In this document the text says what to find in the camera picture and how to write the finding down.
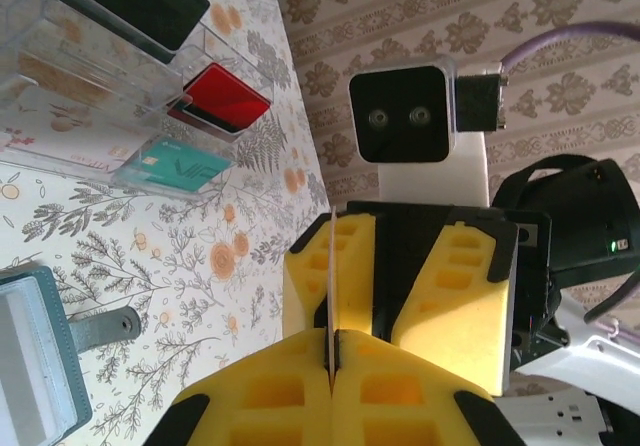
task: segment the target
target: table surface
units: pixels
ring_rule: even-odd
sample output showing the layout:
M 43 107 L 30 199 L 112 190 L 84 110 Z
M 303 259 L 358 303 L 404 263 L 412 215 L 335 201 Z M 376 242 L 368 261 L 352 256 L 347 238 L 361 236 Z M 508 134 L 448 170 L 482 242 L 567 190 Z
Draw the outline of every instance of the table surface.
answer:
M 93 419 L 65 446 L 139 445 L 185 386 L 280 339 L 282 255 L 327 210 L 277 0 L 204 21 L 276 84 L 264 141 L 184 202 L 0 165 L 0 271 L 53 269 L 70 317 L 131 305 L 143 334 L 81 355 Z

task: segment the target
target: red card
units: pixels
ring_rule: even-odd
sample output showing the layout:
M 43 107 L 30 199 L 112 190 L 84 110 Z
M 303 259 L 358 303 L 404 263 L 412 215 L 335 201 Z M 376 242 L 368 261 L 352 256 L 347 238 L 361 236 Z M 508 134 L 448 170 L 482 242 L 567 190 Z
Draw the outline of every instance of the red card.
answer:
M 190 116 L 238 133 L 262 116 L 271 102 L 219 64 L 213 63 L 191 80 L 184 92 L 191 104 L 182 108 Z M 179 114 L 171 116 L 181 119 Z

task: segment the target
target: green card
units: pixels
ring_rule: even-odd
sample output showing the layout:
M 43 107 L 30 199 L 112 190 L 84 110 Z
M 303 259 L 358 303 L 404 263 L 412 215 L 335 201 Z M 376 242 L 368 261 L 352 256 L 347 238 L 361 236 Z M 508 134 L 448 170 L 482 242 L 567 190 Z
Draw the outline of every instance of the green card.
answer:
M 162 138 L 122 169 L 127 179 L 196 192 L 230 166 L 228 159 L 171 138 Z

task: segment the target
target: beige wallpaper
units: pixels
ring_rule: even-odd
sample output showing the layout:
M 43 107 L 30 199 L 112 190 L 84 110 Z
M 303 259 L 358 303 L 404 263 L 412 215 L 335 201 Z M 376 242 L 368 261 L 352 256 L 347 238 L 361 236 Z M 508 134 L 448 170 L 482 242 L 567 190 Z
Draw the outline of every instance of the beige wallpaper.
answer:
M 640 20 L 640 0 L 279 0 L 330 200 L 375 198 L 375 167 L 356 153 L 351 74 L 390 58 L 444 53 L 459 64 L 500 59 L 567 23 Z M 640 196 L 640 46 L 576 38 L 521 62 L 505 93 L 507 129 L 487 137 L 490 188 L 537 159 L 576 151 L 613 157 Z M 619 280 L 576 288 L 594 305 Z M 617 315 L 640 329 L 640 298 Z M 553 386 L 527 382 L 531 394 Z

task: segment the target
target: white card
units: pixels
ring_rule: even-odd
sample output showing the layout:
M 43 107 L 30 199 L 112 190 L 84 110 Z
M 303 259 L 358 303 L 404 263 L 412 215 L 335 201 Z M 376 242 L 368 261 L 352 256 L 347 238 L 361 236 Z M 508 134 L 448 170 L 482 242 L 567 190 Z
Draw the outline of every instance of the white card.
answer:
M 154 133 L 112 120 L 104 113 L 38 87 L 28 87 L 4 114 L 8 145 L 48 158 L 111 172 Z

